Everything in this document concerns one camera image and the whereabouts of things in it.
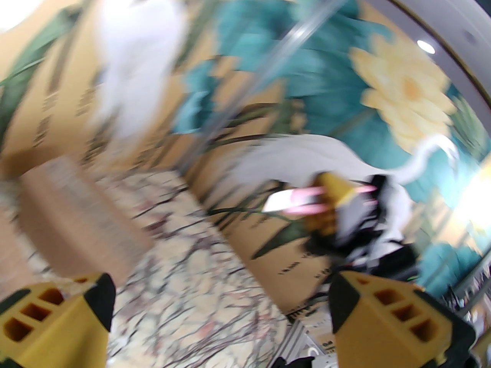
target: ceiling light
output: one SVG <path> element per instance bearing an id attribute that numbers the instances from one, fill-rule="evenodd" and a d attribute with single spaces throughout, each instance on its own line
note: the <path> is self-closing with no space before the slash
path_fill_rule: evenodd
<path id="1" fill-rule="evenodd" d="M 418 40 L 418 46 L 426 53 L 435 54 L 435 48 L 428 44 L 428 42 Z"/>

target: patterned floor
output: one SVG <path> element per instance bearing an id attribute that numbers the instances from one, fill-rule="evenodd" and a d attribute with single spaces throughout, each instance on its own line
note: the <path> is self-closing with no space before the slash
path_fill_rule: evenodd
<path id="1" fill-rule="evenodd" d="M 284 337 L 287 322 L 204 218 L 173 172 L 104 177 L 100 186 L 156 246 L 118 290 L 110 368 L 258 368 Z M 0 205 L 16 220 L 17 187 Z M 31 267 L 50 269 L 19 231 Z"/>

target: green leaf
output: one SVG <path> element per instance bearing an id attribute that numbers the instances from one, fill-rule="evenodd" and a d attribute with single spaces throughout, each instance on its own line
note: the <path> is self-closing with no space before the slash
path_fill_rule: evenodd
<path id="1" fill-rule="evenodd" d="M 296 111 L 293 100 L 285 99 L 283 103 L 278 106 L 278 115 L 275 122 L 272 124 L 269 133 L 293 133 L 292 121 Z"/>
<path id="2" fill-rule="evenodd" d="M 220 6 L 221 1 L 222 0 L 205 0 L 200 13 L 196 16 L 196 18 L 194 18 L 194 21 L 191 24 L 188 39 L 186 40 L 186 44 L 184 44 L 184 49 L 181 52 L 181 55 L 176 61 L 174 70 L 179 69 L 186 62 L 189 55 L 195 48 L 201 34 L 211 23 L 211 21 L 214 20 L 216 10 Z"/>
<path id="3" fill-rule="evenodd" d="M 8 77 L 2 81 L 0 147 L 3 145 L 10 121 L 25 96 L 36 69 L 56 40 L 66 35 L 75 26 L 79 13 L 79 10 L 68 8 L 59 11 L 26 46 L 10 69 Z"/>
<path id="4" fill-rule="evenodd" d="M 237 209 L 243 209 L 245 207 L 247 207 L 259 194 L 261 191 L 263 191 L 265 189 L 265 187 L 268 185 L 267 182 L 261 184 L 260 186 L 258 186 L 251 194 L 247 195 L 245 198 L 243 198 L 235 208 Z M 225 214 L 223 217 L 221 217 L 218 221 L 215 222 L 215 225 L 216 226 L 220 226 L 223 222 L 226 221 L 226 219 L 228 219 L 228 217 L 230 217 L 232 214 L 234 214 L 235 212 L 237 211 L 230 211 L 228 212 L 227 214 Z M 216 212 L 217 210 L 208 210 L 208 214 L 209 215 L 214 215 L 213 212 Z"/>
<path id="5" fill-rule="evenodd" d="M 253 259 L 260 258 L 268 252 L 282 247 L 290 242 L 294 242 L 300 238 L 308 236 L 308 232 L 300 222 L 292 221 L 290 224 L 282 228 L 276 233 L 271 240 L 263 245 L 253 256 Z"/>
<path id="6" fill-rule="evenodd" d="M 277 107 L 277 104 L 273 103 L 257 103 L 248 105 L 244 110 L 237 115 L 237 117 L 230 121 L 227 128 L 235 128 L 242 124 L 248 123 L 256 119 L 265 117 Z"/>
<path id="7" fill-rule="evenodd" d="M 227 144 L 232 144 L 232 143 L 240 143 L 240 142 L 248 142 L 249 140 L 259 140 L 265 138 L 266 135 L 264 134 L 258 134 L 258 135 L 246 135 L 246 136 L 239 136 L 236 138 L 230 138 L 230 139 L 225 139 L 225 140 L 217 140 L 213 144 L 207 147 L 207 151 L 211 151 L 213 149 L 216 149 L 217 147 L 220 146 L 225 146 Z"/>
<path id="8" fill-rule="evenodd" d="M 488 133 L 463 97 L 452 97 L 457 110 L 451 116 L 454 136 L 461 142 L 469 154 L 481 161 L 488 150 Z"/>

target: white crane painting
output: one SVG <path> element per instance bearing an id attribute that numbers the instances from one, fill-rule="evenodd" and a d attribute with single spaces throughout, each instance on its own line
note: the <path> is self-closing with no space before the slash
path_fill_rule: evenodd
<path id="1" fill-rule="evenodd" d="M 179 0 L 103 0 L 96 43 L 101 65 L 97 130 L 113 119 L 103 164 L 127 156 L 163 107 L 167 81 L 188 24 Z"/>
<path id="2" fill-rule="evenodd" d="M 332 137 L 322 135 L 282 135 L 269 138 L 247 149 L 234 160 L 230 176 L 239 184 L 256 186 L 269 180 L 287 182 L 296 187 L 308 186 L 319 172 L 334 172 L 353 180 L 368 182 L 375 174 L 390 176 L 391 195 L 387 204 L 386 231 L 381 244 L 372 251 L 374 258 L 392 252 L 402 241 L 402 228 L 411 215 L 412 200 L 403 187 L 415 181 L 426 169 L 428 158 L 437 150 L 447 153 L 449 164 L 456 168 L 459 152 L 444 135 L 422 140 L 407 163 L 396 169 L 379 169 L 363 162 L 351 149 Z"/>

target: tan box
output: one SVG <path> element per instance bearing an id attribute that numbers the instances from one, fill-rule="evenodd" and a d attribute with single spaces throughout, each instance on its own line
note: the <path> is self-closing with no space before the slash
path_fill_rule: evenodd
<path id="1" fill-rule="evenodd" d="M 0 301 L 35 282 L 27 258 L 17 244 L 14 227 L 0 213 Z"/>
<path id="2" fill-rule="evenodd" d="M 67 156 L 23 174 L 19 222 L 62 277 L 104 271 L 121 286 L 153 246 L 152 238 Z"/>

